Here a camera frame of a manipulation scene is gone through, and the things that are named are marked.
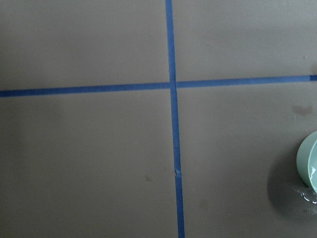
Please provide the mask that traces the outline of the mint green bowl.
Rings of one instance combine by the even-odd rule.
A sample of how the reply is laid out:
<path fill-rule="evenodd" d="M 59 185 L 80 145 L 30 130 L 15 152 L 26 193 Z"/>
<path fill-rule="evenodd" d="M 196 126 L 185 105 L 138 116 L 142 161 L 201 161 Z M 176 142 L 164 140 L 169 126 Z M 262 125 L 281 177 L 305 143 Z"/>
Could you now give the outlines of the mint green bowl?
<path fill-rule="evenodd" d="M 301 143 L 296 157 L 296 166 L 301 180 L 317 192 L 317 132 L 307 136 Z"/>

